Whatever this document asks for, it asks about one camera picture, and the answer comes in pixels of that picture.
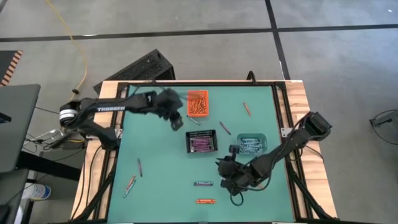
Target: table leg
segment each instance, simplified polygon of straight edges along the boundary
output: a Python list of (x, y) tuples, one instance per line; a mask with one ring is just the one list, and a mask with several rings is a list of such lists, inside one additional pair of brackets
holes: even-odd
[(79, 181), (80, 169), (35, 156), (28, 152), (19, 154), (17, 168), (26, 168), (57, 177)]

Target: yellow cable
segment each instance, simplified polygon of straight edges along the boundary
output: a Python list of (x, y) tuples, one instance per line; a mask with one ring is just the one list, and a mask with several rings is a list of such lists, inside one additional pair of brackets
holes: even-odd
[(82, 140), (69, 139), (69, 141), (74, 142), (74, 143), (81, 143), (81, 142), (84, 142), (85, 140), (84, 139), (82, 139)]
[[(80, 51), (81, 56), (83, 57), (83, 63), (85, 65), (85, 75), (81, 79), (79, 85), (76, 87), (76, 90), (78, 90), (80, 88), (80, 86), (83, 84), (83, 82), (85, 81), (86, 76), (87, 76), (87, 58), (86, 58), (86, 55), (85, 55), (84, 51), (81, 49), (81, 47), (75, 42), (75, 40), (73, 40), (73, 37), (72, 37), (73, 36), (73, 32), (72, 32), (72, 30), (68, 27), (67, 23), (62, 19), (60, 13), (57, 11), (57, 9), (54, 7), (54, 5), (51, 4), (50, 0), (45, 0), (45, 2), (51, 7), (53, 12), (57, 15), (58, 19), (62, 22), (63, 27), (65, 28), (65, 31), (69, 35), (69, 38), (70, 38), (71, 42), (74, 44), (74, 46), (76, 46), (76, 48)], [(72, 94), (72, 96), (70, 97), (69, 100), (72, 100), (73, 97), (75, 97), (75, 93)]]

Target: orange items in tray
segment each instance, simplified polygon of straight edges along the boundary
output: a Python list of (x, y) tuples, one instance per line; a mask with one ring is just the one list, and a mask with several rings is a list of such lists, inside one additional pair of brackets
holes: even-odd
[(215, 204), (215, 199), (197, 199), (198, 204)]
[(207, 90), (188, 90), (187, 115), (192, 118), (209, 115), (209, 93)]

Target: black floor line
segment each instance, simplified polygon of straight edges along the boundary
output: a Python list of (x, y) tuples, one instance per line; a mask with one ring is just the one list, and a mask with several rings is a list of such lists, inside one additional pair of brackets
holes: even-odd
[(396, 29), (396, 28), (398, 28), (398, 24), (326, 26), (326, 27), (286, 27), (286, 28), (278, 28), (278, 32), (310, 32), (310, 31)]
[(4, 6), (6, 5), (6, 3), (7, 3), (7, 0), (2, 0), (0, 2), (0, 13), (1, 13), (2, 9), (4, 9)]
[(265, 0), (265, 2), (266, 2), (266, 6), (267, 6), (269, 21), (271, 22), (272, 35), (274, 36), (276, 51), (278, 53), (278, 58), (279, 58), (279, 62), (280, 62), (280, 67), (282, 69), (282, 74), (286, 80), (290, 80), (289, 69), (287, 69), (285, 53), (282, 48), (282, 42), (280, 41), (278, 28), (276, 26), (276, 20), (275, 20), (274, 10), (272, 9), (272, 6), (271, 6), (271, 0)]
[[(182, 31), (164, 31), (164, 32), (125, 33), (125, 34), (74, 35), (73, 38), (76, 40), (96, 40), (96, 39), (117, 39), (117, 38), (136, 38), (136, 37), (171, 37), (171, 36), (185, 36), (185, 35), (261, 34), (268, 32), (281, 33), (281, 32), (311, 32), (311, 31), (366, 30), (366, 29), (398, 29), (398, 24), (326, 26), (326, 27), (285, 27), (285, 28), (276, 28), (276, 29), (242, 28), (242, 29), (218, 29), (218, 30), (182, 30)], [(32, 42), (32, 41), (53, 41), (53, 40), (69, 40), (69, 36), (0, 38), (0, 42)]]
[[(73, 39), (95, 40), (95, 39), (117, 39), (117, 38), (135, 38), (135, 37), (170, 37), (170, 36), (181, 36), (181, 35), (258, 34), (266, 32), (271, 32), (271, 28), (184, 30), (184, 31), (127, 33), (127, 34), (74, 35)], [(0, 42), (30, 42), (30, 41), (52, 41), (52, 40), (69, 40), (69, 36), (0, 38)]]

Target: orange tool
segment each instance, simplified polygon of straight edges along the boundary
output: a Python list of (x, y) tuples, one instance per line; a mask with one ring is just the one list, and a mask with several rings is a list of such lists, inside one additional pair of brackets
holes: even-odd
[(245, 102), (243, 102), (243, 106), (246, 108), (246, 111), (248, 112), (249, 116), (251, 116), (251, 112), (248, 108), (248, 105)]
[(130, 188), (131, 184), (134, 182), (134, 179), (135, 179), (135, 178), (136, 178), (135, 175), (133, 175), (133, 176), (131, 177), (129, 184), (128, 184), (127, 187), (126, 187), (126, 190), (129, 190), (129, 188)]
[(216, 199), (197, 199), (197, 204), (215, 204)]
[(209, 115), (207, 90), (188, 90), (187, 115), (191, 118), (202, 118)]

